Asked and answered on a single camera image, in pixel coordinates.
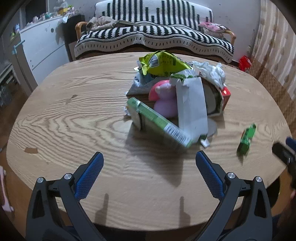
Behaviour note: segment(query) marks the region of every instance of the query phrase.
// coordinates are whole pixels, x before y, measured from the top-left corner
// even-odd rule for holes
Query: pink toy on floor
[[[13,209],[12,206],[9,205],[9,201],[8,201],[7,195],[5,193],[5,189],[4,189],[4,176],[6,176],[6,171],[3,169],[2,166],[0,166],[1,186],[2,186],[2,192],[3,192],[3,197],[4,197],[4,204],[2,205],[2,208],[6,212],[13,212],[14,209]]]
[[[149,101],[156,101],[153,109],[165,118],[178,115],[176,87],[169,80],[157,82],[150,90]]]

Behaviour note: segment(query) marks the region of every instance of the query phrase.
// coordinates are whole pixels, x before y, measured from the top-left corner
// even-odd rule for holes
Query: drawer
[[[23,49],[31,70],[65,44],[62,23],[58,25],[60,19],[49,19],[20,32],[21,40],[25,40]]]
[[[63,45],[47,56],[32,70],[37,84],[39,85],[52,71],[66,63],[69,63],[69,58],[66,47]]]

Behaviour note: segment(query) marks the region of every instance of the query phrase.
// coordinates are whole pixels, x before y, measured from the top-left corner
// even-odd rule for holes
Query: red box
[[[221,94],[223,96],[223,107],[222,107],[222,110],[224,110],[230,96],[231,96],[231,93],[230,91],[227,89],[227,87],[224,87],[222,90],[221,90]]]

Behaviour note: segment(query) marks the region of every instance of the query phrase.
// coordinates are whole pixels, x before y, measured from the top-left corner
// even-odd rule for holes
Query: wood grain
[[[32,189],[38,177],[52,180],[73,173],[100,151],[104,168],[88,197],[81,200],[93,222],[136,230],[196,225],[208,220],[218,204],[195,165],[195,154],[202,148],[193,145],[187,153],[177,154],[138,132],[124,117],[125,92],[132,84],[136,60],[145,54],[97,56],[53,71],[20,111],[9,137],[7,160]],[[226,172],[250,180],[259,175],[268,186],[285,169],[272,155],[272,144],[284,142],[290,130],[255,78],[223,67],[231,97],[224,114],[215,118],[218,132],[205,152]],[[250,152],[238,159],[241,134],[253,122],[257,130]],[[26,147],[37,148],[38,153],[26,153]]]

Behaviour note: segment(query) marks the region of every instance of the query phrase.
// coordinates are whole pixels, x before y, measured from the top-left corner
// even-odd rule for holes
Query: trash pile
[[[207,138],[217,130],[210,117],[222,114],[231,95],[222,64],[185,62],[167,51],[147,54],[137,64],[127,96],[148,94],[155,103],[150,108],[135,97],[127,101],[125,111],[135,126],[174,149],[208,147]]]

